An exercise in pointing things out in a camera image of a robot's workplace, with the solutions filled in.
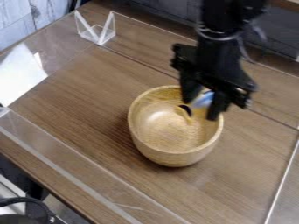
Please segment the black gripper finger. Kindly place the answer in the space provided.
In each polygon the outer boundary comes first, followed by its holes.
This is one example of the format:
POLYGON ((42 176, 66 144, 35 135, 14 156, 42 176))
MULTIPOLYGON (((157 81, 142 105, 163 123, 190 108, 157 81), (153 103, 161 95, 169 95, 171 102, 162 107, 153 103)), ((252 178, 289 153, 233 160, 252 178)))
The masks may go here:
POLYGON ((202 91, 202 77, 198 73, 181 72, 182 100, 191 103, 202 91))
POLYGON ((223 92, 218 91, 213 97, 213 102, 207 113, 207 119, 210 121, 217 121, 221 113, 229 109, 229 106, 230 106, 229 96, 223 92))

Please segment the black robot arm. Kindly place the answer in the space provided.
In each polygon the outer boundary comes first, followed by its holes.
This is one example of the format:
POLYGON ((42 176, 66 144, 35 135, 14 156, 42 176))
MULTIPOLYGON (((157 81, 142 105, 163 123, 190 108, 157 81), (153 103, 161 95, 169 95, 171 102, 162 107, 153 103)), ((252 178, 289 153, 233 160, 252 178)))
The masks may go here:
POLYGON ((197 27, 198 45, 173 45, 173 68, 179 72, 182 101, 194 102, 202 90, 210 98, 206 119, 215 121, 232 105, 246 108, 258 84, 241 65, 248 56, 244 34, 254 26, 269 0, 203 0, 197 27))

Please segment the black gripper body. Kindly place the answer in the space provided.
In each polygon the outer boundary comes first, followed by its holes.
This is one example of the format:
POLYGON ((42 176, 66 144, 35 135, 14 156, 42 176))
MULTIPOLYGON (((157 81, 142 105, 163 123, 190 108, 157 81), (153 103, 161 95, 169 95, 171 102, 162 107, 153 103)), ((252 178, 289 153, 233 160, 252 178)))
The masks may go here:
POLYGON ((198 45, 173 45, 171 66, 179 72, 198 73, 203 88, 223 92, 230 103, 246 108, 258 84, 241 65, 241 49, 237 39, 215 41, 199 37, 198 45))

